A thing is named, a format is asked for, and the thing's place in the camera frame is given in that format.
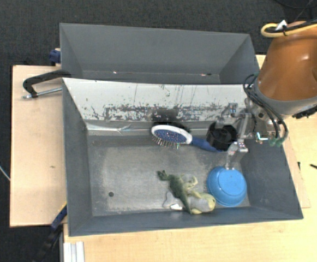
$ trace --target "hair brush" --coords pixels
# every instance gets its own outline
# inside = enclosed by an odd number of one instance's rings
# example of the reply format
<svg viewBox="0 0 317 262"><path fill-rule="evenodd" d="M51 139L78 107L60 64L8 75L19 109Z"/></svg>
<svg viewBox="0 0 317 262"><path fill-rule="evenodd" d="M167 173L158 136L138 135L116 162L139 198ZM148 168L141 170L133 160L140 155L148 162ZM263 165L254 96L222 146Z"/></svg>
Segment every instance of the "hair brush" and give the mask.
<svg viewBox="0 0 317 262"><path fill-rule="evenodd" d="M160 146L179 148L181 144L194 145L207 151L220 152L205 139L193 137L186 130L166 124L151 128L153 140Z"/></svg>

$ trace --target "stain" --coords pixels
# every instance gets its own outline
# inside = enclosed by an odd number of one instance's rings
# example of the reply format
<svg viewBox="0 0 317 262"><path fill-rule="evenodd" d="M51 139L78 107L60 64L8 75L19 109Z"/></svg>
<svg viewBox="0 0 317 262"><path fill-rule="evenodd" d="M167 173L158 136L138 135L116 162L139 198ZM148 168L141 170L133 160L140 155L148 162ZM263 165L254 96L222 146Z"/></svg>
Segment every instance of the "stain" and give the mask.
<svg viewBox="0 0 317 262"><path fill-rule="evenodd" d="M215 120L219 113L223 110L223 106L218 104L210 104L210 105L200 105L200 106L182 106L181 104L177 104L173 106L176 118L179 121L209 121ZM122 105L110 105L104 106L104 112L100 116L96 114L94 111L93 117L104 120L121 120L121 121L150 121L152 115L157 113L157 111L162 110L172 110L171 108L161 107L159 105L154 104L153 106L149 105L130 105L130 104L122 104Z"/></svg>
<svg viewBox="0 0 317 262"><path fill-rule="evenodd" d="M91 107L91 108L92 108L92 110L93 110L92 117L95 117L97 120L99 120L99 119L100 119L99 114L95 111L95 109L94 109L93 107Z"/></svg>

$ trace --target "black wire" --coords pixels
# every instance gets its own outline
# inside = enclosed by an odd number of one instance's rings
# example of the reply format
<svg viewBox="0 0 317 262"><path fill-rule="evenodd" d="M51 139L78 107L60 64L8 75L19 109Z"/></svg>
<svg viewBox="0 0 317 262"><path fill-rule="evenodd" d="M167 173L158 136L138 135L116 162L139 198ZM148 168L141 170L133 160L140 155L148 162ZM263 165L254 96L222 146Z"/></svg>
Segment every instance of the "black wire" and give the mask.
<svg viewBox="0 0 317 262"><path fill-rule="evenodd" d="M316 5L313 5L313 6L310 6L310 7L297 7L297 6L293 6L293 5L288 5L288 4L285 4L283 3L282 1L280 0L274 0L275 2L277 2L278 4L286 7L286 8L290 8L290 9L296 9L296 10L302 10L304 8L306 9L313 9L313 8L316 8L317 7L317 4Z"/></svg>
<svg viewBox="0 0 317 262"><path fill-rule="evenodd" d="M251 83L248 84L248 87L246 87L247 80L248 80L250 77L252 77L252 76L254 77L253 80L251 81ZM270 120L271 120L271 122L272 122L272 124L273 124L273 126L274 126L274 130L275 130L275 132L276 132L276 138L278 138L278 137L279 137L278 126L277 126L277 124L276 124L276 122L275 122L273 116L272 116L271 113L263 106L263 104L261 103L261 101L258 100L257 98L255 98L255 97L253 96L253 94L251 94L250 91L249 91L249 90L250 90L250 86L254 83L254 81L256 80L256 78L257 78L257 77L256 77L254 74L248 76L248 77L246 78L246 80L244 81L243 89L244 89L245 93L247 94L247 96L250 98L250 100L252 100L256 105L262 107L262 108L266 111L268 117L270 118Z"/></svg>
<svg viewBox="0 0 317 262"><path fill-rule="evenodd" d="M246 87L248 79L252 76L254 77L253 80ZM243 89L244 89L245 93L247 94L247 96L249 97L249 99L254 102L254 104L258 105L259 107L263 108L266 111L267 115L269 116L269 118L270 118L270 120L273 123L273 126L275 128L276 138L279 138L279 130L278 130L279 127L278 127L278 123L274 120L272 114L277 118L277 120L280 122L280 124L283 125L285 133L284 133L284 136L282 138L285 139L288 136L289 131L288 131L287 125L285 124L281 115L278 114L276 111L274 111L272 109L272 107L270 107L266 102L262 101L254 92L253 92L253 94L251 94L251 92L250 92L252 90L251 85L255 82L255 80L257 78L258 78L258 76L255 74L248 76L246 78L246 80L244 81Z"/></svg>

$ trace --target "blue bowl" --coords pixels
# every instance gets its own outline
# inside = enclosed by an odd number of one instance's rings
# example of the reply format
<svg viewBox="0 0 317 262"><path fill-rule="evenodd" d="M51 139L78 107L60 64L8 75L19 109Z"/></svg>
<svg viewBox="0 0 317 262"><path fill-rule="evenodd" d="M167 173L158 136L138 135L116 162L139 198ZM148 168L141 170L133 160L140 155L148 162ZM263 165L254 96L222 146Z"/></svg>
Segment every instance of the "blue bowl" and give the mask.
<svg viewBox="0 0 317 262"><path fill-rule="evenodd" d="M219 205L235 207L247 195L247 183L241 172L215 167L208 175L207 188Z"/></svg>

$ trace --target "green toy dinosaur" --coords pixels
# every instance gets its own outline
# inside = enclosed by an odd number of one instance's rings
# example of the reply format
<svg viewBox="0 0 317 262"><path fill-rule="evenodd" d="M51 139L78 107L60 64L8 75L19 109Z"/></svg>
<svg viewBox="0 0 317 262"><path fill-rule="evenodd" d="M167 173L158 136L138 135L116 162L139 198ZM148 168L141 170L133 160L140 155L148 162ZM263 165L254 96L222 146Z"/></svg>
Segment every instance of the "green toy dinosaur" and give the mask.
<svg viewBox="0 0 317 262"><path fill-rule="evenodd" d="M216 205L216 200L213 196L207 193L199 193L193 190L198 183L197 178L193 175L167 175L163 170L158 172L158 177L162 181L169 181L169 187L172 195L179 198L185 209L190 214L200 214L202 212L210 212L214 210Z"/></svg>

